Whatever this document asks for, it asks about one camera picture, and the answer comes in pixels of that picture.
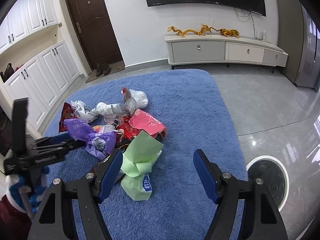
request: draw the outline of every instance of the wooden door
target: wooden door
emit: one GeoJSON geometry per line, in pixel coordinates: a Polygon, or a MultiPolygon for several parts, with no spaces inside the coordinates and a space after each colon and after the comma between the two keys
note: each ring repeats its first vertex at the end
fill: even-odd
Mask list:
{"type": "Polygon", "coordinates": [[[33,128],[38,130],[47,116],[48,110],[29,85],[26,74],[23,74],[23,71],[19,69],[4,83],[4,87],[12,100],[29,98],[27,120],[33,128]]]}
{"type": "Polygon", "coordinates": [[[91,66],[122,60],[104,0],[66,0],[84,54],[91,66]]]}
{"type": "Polygon", "coordinates": [[[49,77],[45,72],[39,57],[35,56],[25,63],[22,71],[34,93],[49,111],[60,95],[53,85],[52,77],[49,77]]]}
{"type": "Polygon", "coordinates": [[[9,48],[11,44],[8,17],[6,17],[0,25],[0,54],[9,48]]]}
{"type": "Polygon", "coordinates": [[[24,0],[24,10],[30,34],[45,28],[39,0],[24,0]]]}
{"type": "Polygon", "coordinates": [[[52,0],[39,0],[42,15],[44,17],[44,24],[46,27],[57,24],[57,16],[54,11],[52,0]]]}
{"type": "Polygon", "coordinates": [[[8,13],[8,22],[13,44],[29,35],[23,0],[17,0],[12,6],[8,13]]]}
{"type": "Polygon", "coordinates": [[[53,47],[50,47],[38,56],[58,95],[61,95],[69,86],[70,81],[60,65],[56,51],[53,50],[53,47]]]}
{"type": "Polygon", "coordinates": [[[79,76],[79,71],[72,59],[66,42],[61,41],[54,45],[53,48],[57,54],[56,58],[58,59],[63,71],[65,72],[69,81],[72,83],[77,78],[77,76],[79,76]]]}

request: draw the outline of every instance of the brown door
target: brown door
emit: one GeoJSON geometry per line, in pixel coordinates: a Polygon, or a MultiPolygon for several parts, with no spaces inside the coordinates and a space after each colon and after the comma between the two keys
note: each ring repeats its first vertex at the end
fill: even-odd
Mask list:
{"type": "Polygon", "coordinates": [[[122,60],[104,0],[66,0],[73,27],[94,70],[122,60]]]}

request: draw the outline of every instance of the white round rim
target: white round rim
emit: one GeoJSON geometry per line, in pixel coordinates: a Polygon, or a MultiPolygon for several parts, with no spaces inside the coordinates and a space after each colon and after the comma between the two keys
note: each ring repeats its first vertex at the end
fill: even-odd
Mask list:
{"type": "Polygon", "coordinates": [[[287,198],[288,198],[288,195],[289,195],[289,175],[288,175],[288,172],[285,168],[285,166],[282,164],[281,161],[279,161],[276,157],[273,157],[273,156],[270,156],[270,155],[261,155],[261,156],[258,156],[256,158],[254,158],[253,160],[251,160],[247,166],[246,166],[246,169],[247,171],[249,170],[249,168],[252,166],[252,164],[254,164],[255,162],[259,161],[259,160],[268,160],[268,161],[272,161],[274,162],[275,164],[277,164],[281,171],[283,172],[284,174],[284,179],[285,179],[285,194],[284,194],[284,198],[281,202],[281,205],[279,207],[279,211],[282,210],[285,202],[287,201],[287,198]]]}

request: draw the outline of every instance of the blue rug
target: blue rug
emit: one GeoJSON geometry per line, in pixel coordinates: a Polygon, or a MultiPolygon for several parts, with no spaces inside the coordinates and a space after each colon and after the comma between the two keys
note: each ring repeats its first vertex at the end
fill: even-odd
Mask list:
{"type": "MultiPolygon", "coordinates": [[[[213,78],[202,70],[171,70],[102,83],[72,94],[67,102],[82,100],[89,108],[99,102],[122,101],[122,87],[144,91],[149,105],[144,111],[168,129],[163,153],[153,166],[152,196],[133,201],[118,184],[100,205],[113,240],[202,240],[212,221],[216,205],[207,198],[193,165],[193,152],[200,148],[222,171],[247,179],[244,159],[229,112],[213,78]]],[[[58,134],[61,110],[53,118],[46,136],[58,134]]],[[[91,125],[103,124],[102,117],[91,125]]],[[[84,149],[51,165],[48,183],[54,178],[79,179],[98,159],[84,149]]],[[[73,202],[79,239],[86,239],[77,201],[73,202]]],[[[243,203],[230,239],[237,239],[243,203]]]]}

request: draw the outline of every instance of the purple plastic wrapper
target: purple plastic wrapper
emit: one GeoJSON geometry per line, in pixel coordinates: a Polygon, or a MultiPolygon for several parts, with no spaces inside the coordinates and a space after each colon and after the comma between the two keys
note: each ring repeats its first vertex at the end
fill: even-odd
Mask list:
{"type": "Polygon", "coordinates": [[[100,160],[110,155],[116,144],[116,132],[97,133],[82,119],[65,119],[63,124],[67,127],[70,136],[75,140],[85,141],[87,152],[100,160]]]}

